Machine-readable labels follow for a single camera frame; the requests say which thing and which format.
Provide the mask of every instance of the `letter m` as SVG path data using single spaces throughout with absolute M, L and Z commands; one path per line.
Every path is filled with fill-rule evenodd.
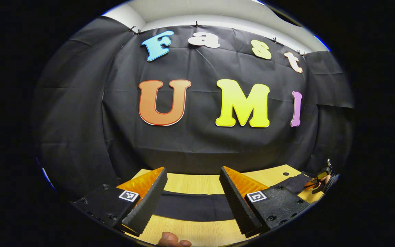
M 239 83 L 235 80 L 222 79 L 217 81 L 217 86 L 222 89 L 222 109 L 220 117 L 216 119 L 216 125 L 220 127 L 232 127 L 236 120 L 232 118 L 234 108 L 240 125 L 244 126 L 251 115 L 249 125 L 255 128 L 266 128 L 268 120 L 268 93 L 269 87 L 263 84 L 255 84 L 248 98 L 245 97 Z

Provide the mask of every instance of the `letter f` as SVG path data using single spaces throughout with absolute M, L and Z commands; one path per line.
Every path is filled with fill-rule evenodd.
M 171 40 L 169 39 L 169 35 L 173 35 L 173 31 L 165 31 L 163 33 L 160 33 L 156 36 L 153 36 L 152 38 L 146 39 L 141 45 L 145 45 L 147 47 L 147 51 L 149 52 L 149 56 L 147 57 L 147 61 L 153 61 L 157 58 L 159 58 L 162 55 L 165 55 L 167 52 L 169 52 L 168 48 L 163 48 L 161 45 L 170 45 Z

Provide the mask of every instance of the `black fabric backdrop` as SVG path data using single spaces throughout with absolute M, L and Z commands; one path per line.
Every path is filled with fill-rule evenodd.
M 166 30 L 168 54 L 147 62 L 141 43 Z M 219 37 L 220 48 L 195 47 L 196 32 Z M 268 44 L 270 60 L 254 55 L 251 40 Z M 295 72 L 283 53 L 299 59 Z M 171 109 L 171 80 L 191 81 L 185 113 L 171 126 L 153 126 L 138 113 L 145 80 L 164 83 L 157 110 Z M 215 125 L 220 116 L 220 79 L 239 83 L 248 96 L 262 83 L 268 94 L 268 128 L 247 123 Z M 301 125 L 290 126 L 292 91 L 303 95 Z M 140 169 L 165 167 L 182 174 L 218 174 L 221 166 L 250 172 L 288 164 L 318 172 L 330 158 L 338 172 L 352 140 L 353 108 L 348 81 L 330 52 L 304 57 L 268 38 L 233 28 L 174 26 L 135 35 L 99 17 L 73 35 L 44 69 L 33 100 L 33 134 L 38 158 L 59 192 L 78 199 L 100 184 L 120 184 Z

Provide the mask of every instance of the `table surface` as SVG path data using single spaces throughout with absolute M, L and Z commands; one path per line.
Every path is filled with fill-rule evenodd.
M 143 175 L 150 170 L 141 169 L 133 178 Z M 295 177 L 301 172 L 288 165 L 259 170 L 255 172 L 244 172 L 244 175 L 259 181 L 266 186 L 273 186 L 287 178 Z M 224 194 L 224 190 L 219 182 L 219 175 L 184 175 L 167 173 L 166 191 L 179 192 L 186 194 Z M 305 201 L 312 203 L 320 199 L 322 192 L 312 194 L 312 189 L 305 189 L 298 194 Z M 254 238 L 246 238 L 240 233 L 236 221 L 215 221 L 215 222 L 192 222 L 168 217 L 152 215 L 143 234 L 139 237 L 127 234 L 151 244 L 157 244 L 162 232 L 171 232 L 178 236 L 179 240 L 186 239 L 192 246 L 223 246 L 234 244 Z

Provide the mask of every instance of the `hand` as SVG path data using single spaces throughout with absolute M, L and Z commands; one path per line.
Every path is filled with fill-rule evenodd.
M 327 185 L 331 177 L 332 176 L 329 174 L 329 175 L 325 176 L 324 178 L 322 178 L 321 181 L 318 183 L 318 187 L 321 186 L 321 182 L 323 182 L 324 180 Z
M 163 236 L 161 237 L 161 239 L 159 240 L 158 246 L 162 246 L 162 247 L 190 247 L 191 243 L 188 240 L 181 240 L 178 243 L 178 237 L 173 234 L 173 233 L 169 233 L 169 232 L 163 232 Z

